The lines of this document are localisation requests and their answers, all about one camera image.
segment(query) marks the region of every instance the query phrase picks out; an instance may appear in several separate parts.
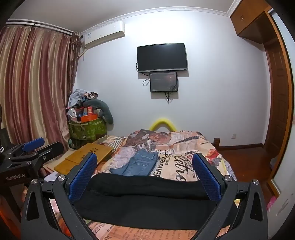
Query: small black monitor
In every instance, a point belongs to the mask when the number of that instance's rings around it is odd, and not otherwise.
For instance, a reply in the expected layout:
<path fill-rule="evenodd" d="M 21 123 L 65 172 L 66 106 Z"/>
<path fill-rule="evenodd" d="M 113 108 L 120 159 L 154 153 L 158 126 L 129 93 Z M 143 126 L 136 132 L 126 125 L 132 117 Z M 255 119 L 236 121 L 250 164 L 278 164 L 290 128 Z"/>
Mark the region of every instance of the small black monitor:
<path fill-rule="evenodd" d="M 187 70 L 184 43 L 137 47 L 138 72 Z"/>
<path fill-rule="evenodd" d="M 176 72 L 150 73 L 150 91 L 151 93 L 177 92 L 178 85 Z"/>

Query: curtain rod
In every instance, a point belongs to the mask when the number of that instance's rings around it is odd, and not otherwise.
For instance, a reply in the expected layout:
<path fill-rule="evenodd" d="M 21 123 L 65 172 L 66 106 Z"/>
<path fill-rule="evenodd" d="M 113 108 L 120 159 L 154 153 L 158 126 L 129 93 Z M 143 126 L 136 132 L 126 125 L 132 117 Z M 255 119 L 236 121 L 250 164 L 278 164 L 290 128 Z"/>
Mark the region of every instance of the curtain rod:
<path fill-rule="evenodd" d="M 39 21 L 32 21 L 32 20 L 26 20 L 26 19 L 9 19 L 5 25 L 26 25 L 26 26 L 35 26 L 35 27 L 41 27 L 46 28 L 50 30 L 54 30 L 60 33 L 64 33 L 67 35 L 72 35 L 73 31 L 70 31 L 68 29 L 55 26 L 52 24 L 48 24 L 45 22 L 39 22 Z"/>

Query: bed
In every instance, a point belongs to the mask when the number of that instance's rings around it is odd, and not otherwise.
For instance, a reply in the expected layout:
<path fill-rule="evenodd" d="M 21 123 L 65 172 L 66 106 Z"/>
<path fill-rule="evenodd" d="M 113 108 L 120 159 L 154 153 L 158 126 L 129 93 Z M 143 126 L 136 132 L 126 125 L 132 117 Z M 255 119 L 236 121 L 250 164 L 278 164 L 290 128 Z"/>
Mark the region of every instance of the bed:
<path fill-rule="evenodd" d="M 192 167 L 192 157 L 195 153 L 202 153 L 208 162 L 217 167 L 223 175 L 236 177 L 230 164 L 217 152 L 213 145 L 200 132 L 154 132 L 141 129 L 131 133 L 127 138 L 108 136 L 97 144 L 113 146 L 113 157 L 100 164 L 94 174 L 110 173 L 111 168 L 120 168 L 140 149 L 157 151 L 159 160 L 151 171 L 151 176 L 157 176 L 175 181 L 198 181 Z M 71 235 L 59 213 L 54 200 L 51 201 L 55 216 L 62 231 Z M 86 224 L 100 240 L 117 239 L 190 239 L 195 230 L 150 230 L 115 226 L 85 219 Z M 227 232 L 229 226 L 221 229 L 219 236 Z"/>

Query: blue jeans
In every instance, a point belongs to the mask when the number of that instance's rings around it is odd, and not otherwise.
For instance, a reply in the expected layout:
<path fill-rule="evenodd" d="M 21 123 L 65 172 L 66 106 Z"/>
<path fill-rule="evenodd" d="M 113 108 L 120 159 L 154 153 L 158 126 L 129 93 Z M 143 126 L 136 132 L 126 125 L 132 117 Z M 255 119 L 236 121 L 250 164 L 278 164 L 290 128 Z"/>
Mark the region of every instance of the blue jeans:
<path fill-rule="evenodd" d="M 123 176 L 147 176 L 158 160 L 158 152 L 140 149 L 129 162 L 120 168 L 111 168 L 110 172 Z"/>

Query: ceiling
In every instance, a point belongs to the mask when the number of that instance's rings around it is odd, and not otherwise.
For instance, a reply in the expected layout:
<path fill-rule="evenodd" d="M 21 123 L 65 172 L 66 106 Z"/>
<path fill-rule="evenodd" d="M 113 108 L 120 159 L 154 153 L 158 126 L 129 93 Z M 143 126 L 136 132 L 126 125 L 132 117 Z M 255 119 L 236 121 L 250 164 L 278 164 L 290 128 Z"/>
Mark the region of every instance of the ceiling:
<path fill-rule="evenodd" d="M 157 7 L 201 7 L 227 12 L 234 0 L 25 0 L 10 18 L 50 23 L 72 31 L 127 13 Z"/>

